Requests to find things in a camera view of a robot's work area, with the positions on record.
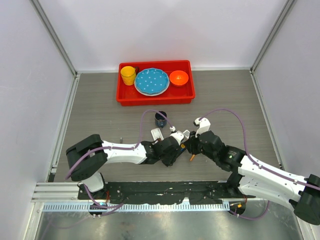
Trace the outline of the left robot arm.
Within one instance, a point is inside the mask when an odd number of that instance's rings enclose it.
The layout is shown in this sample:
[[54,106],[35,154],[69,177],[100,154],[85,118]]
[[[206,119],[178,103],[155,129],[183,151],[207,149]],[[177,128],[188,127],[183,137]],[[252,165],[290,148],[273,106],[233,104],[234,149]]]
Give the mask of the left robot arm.
[[66,179],[83,183],[93,198],[100,200],[107,192],[99,169],[105,164],[131,163],[153,165],[161,161],[172,166],[182,153],[184,135],[174,132],[163,140],[141,141],[139,144],[111,143],[103,141],[99,134],[93,134],[69,147],[66,157],[69,172]]

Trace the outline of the slim white remote control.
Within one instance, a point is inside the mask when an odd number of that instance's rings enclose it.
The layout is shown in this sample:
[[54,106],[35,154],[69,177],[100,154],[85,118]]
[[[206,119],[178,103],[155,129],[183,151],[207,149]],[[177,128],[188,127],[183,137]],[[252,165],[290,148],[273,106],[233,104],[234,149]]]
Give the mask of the slim white remote control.
[[183,132],[183,136],[184,136],[184,140],[185,141],[187,141],[189,138],[190,138],[190,131],[189,130],[185,130],[184,132]]

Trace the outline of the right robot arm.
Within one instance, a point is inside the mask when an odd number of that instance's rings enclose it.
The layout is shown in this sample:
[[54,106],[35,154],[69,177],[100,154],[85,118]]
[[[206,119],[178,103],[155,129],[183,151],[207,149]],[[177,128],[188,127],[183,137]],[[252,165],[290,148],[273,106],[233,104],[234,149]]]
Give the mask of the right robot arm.
[[212,131],[201,134],[185,132],[186,146],[192,155],[204,155],[219,168],[230,172],[226,193],[233,198],[240,194],[262,198],[293,211],[301,220],[320,224],[320,178],[286,172],[273,167],[244,150],[226,145]]

